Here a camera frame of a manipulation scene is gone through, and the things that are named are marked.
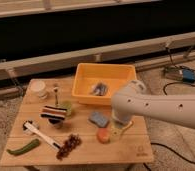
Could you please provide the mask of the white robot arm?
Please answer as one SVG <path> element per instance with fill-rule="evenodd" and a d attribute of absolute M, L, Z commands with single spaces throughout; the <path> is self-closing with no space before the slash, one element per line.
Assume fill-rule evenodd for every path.
<path fill-rule="evenodd" d="M 132 80 L 111 97 L 112 118 L 126 125 L 133 115 L 195 129 L 195 95 L 150 95 L 139 80 Z"/>

